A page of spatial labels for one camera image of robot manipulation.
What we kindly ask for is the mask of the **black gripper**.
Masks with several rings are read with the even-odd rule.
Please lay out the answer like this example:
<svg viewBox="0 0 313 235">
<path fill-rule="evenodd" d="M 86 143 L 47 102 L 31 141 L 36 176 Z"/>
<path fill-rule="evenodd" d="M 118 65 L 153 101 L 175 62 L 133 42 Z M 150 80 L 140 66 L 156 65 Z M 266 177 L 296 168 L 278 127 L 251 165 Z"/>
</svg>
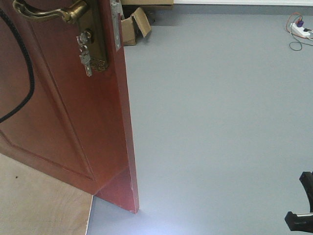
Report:
<svg viewBox="0 0 313 235">
<path fill-rule="evenodd" d="M 313 173 L 303 172 L 299 178 L 310 204 L 310 212 L 296 214 L 291 211 L 285 216 L 285 222 L 291 231 L 313 231 Z"/>
</svg>

